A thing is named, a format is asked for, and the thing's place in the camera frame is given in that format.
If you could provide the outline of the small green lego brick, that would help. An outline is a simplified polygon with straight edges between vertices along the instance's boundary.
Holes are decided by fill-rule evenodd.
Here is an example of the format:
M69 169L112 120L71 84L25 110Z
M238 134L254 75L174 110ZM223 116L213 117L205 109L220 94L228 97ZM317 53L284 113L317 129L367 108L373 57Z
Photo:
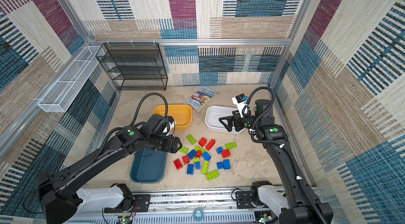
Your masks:
M180 152L183 153L183 154L187 154L188 151L189 151L189 148L187 148L187 147L185 147L185 146L183 146L183 147L180 149Z

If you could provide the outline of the green long lego brick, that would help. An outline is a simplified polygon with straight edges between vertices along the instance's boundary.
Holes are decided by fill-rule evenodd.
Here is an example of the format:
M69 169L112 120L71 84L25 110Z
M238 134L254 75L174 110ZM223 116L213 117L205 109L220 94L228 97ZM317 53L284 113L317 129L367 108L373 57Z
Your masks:
M192 144L192 145L195 145L196 143L197 143L197 140L191 135L191 134L188 134L187 136L186 136L186 139L190 142L190 144Z

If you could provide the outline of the red square lego brick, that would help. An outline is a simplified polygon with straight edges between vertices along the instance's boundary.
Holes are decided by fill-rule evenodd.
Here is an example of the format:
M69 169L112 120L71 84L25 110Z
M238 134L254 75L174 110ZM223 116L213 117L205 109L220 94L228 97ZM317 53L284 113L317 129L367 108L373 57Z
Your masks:
M207 144L207 139L204 138L204 137L202 137L202 138L199 140L198 144L199 144L200 147L203 148L203 147Z

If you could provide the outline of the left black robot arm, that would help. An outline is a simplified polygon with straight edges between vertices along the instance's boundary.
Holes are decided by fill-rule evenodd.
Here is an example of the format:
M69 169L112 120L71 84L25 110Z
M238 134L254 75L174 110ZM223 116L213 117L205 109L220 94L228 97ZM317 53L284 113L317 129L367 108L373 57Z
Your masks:
M146 122L133 120L108 132L101 146L78 162L54 174L38 175L36 190L46 223L62 224L76 213L92 210L134 212L138 203L123 183L96 190L83 186L114 163L145 148L177 153L182 143L173 135L175 128L176 121L167 110Z

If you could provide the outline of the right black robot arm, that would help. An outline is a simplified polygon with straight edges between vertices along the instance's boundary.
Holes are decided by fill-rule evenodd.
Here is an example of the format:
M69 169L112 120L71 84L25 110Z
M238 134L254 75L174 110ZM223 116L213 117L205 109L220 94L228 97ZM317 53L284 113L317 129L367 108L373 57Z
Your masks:
M248 130L251 140L261 144L273 160L285 190L281 194L268 181L254 182L250 191L252 205L269 207L275 214L275 224L330 224L331 206L322 203L308 184L286 131L275 123L273 89L261 86L250 96L239 94L232 101L237 110L231 116L219 118L219 122L229 132Z

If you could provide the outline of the white plastic bin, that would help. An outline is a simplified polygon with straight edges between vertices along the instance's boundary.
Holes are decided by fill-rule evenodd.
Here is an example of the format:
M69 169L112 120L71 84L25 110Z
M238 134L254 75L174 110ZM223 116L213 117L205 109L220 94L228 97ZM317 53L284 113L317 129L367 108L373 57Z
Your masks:
M239 132L235 131L235 128L231 132L225 129L225 127L222 125L222 123L219 121L221 117L227 117L231 116L232 111L235 111L236 108L232 107L225 107L225 106L210 106L207 109L206 112L206 117L205 117L205 123L208 129L212 132L218 132L218 133L227 133L227 134L235 134L239 135L243 132L244 129L242 129Z

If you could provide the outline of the green lego brick right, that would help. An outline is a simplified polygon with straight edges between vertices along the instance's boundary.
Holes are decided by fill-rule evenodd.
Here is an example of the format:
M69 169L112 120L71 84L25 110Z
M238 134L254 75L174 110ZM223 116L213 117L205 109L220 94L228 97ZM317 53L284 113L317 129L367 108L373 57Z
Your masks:
M230 142L225 144L225 149L230 150L237 148L237 143L236 142Z

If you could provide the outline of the small red centre brick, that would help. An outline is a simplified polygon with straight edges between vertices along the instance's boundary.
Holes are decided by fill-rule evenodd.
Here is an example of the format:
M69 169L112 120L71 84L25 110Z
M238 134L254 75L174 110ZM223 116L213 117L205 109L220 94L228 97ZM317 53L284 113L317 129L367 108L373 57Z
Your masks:
M197 151L197 154L196 154L196 157L197 157L197 158L200 158L200 157L202 156L202 154L203 154L202 151L201 151L201 150L198 150L198 151Z

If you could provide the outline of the dark teal plastic bin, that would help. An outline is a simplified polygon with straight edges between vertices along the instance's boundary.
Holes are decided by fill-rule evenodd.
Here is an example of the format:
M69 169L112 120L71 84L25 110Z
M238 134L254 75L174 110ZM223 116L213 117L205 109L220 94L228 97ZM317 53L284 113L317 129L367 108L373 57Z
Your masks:
M135 183L158 183L163 179L168 153L145 148L135 154L130 178Z

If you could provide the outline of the small blue lego brick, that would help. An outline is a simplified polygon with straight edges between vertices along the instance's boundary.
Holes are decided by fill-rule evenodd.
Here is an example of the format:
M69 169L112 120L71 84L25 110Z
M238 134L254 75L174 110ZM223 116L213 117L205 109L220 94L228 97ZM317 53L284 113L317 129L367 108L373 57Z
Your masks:
M222 147L217 148L217 149L216 149L216 152L217 152L218 154L221 154L221 153L223 152L223 148L222 148Z

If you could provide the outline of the red lego brick right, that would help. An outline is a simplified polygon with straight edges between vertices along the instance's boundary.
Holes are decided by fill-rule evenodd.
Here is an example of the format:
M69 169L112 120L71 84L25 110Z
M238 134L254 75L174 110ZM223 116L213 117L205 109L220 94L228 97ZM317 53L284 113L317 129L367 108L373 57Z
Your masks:
M230 150L229 149L223 150L222 153L221 153L221 156L224 159L230 157L231 156Z

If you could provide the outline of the paperback children's book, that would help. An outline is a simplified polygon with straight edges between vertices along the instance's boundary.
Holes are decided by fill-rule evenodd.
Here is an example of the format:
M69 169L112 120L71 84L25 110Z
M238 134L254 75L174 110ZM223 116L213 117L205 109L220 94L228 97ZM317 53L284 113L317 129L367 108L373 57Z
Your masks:
M211 99L215 98L216 95L217 92L204 86L186 99L186 103L195 111L200 111Z

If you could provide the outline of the green upright long brick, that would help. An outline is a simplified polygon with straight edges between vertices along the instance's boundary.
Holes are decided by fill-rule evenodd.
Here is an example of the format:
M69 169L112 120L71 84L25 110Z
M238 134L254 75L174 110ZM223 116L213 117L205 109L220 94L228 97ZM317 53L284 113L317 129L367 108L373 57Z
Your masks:
M207 174L209 168L209 161L204 161L201 173L202 174Z

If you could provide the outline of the green long brick bottom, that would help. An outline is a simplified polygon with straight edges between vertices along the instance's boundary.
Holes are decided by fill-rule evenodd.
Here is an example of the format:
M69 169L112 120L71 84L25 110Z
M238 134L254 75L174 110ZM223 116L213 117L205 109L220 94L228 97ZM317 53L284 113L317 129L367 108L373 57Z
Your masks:
M213 170L211 172L206 173L205 176L206 176L207 181L212 181L219 177L219 171Z

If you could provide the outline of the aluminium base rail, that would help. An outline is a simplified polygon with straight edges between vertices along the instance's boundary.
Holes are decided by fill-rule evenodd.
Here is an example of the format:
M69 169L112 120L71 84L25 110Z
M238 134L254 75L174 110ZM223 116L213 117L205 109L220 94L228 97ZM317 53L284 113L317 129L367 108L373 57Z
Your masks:
M315 224L320 223L317 212L321 204L312 188L303 180L293 181L280 193L267 181L254 182L250 191L235 188L226 199L224 194L216 195L214 191L202 191L200 195L169 195L167 205L173 205L175 199L185 200L185 208L200 214L195 218L202 221L204 210L214 207L230 206L235 203L238 209L269 208L282 223ZM78 212L110 209L110 211L128 212L136 206L142 207L146 200L137 202L139 195L133 195L125 184L118 184L106 189L78 189L69 195L62 195L52 189L41 197L41 204L48 224L62 224Z

